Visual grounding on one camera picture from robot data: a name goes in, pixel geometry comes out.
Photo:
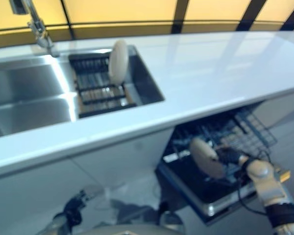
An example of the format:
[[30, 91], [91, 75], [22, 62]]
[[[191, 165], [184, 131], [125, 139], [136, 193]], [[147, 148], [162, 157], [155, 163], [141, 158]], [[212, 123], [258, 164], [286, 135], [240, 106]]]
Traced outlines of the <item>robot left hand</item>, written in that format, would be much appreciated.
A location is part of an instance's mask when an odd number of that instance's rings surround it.
[[81, 224], [81, 210], [86, 207], [86, 203], [90, 199], [89, 194], [87, 194], [85, 190], [81, 190], [65, 204], [63, 212], [70, 227]]

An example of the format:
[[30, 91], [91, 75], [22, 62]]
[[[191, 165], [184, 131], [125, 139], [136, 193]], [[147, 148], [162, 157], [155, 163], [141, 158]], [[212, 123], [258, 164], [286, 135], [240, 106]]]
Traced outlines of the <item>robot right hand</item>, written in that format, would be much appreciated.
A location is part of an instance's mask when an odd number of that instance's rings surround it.
[[242, 151], [234, 149], [229, 146], [219, 146], [215, 149], [216, 160], [222, 164], [235, 164], [243, 165], [247, 160], [248, 156]]

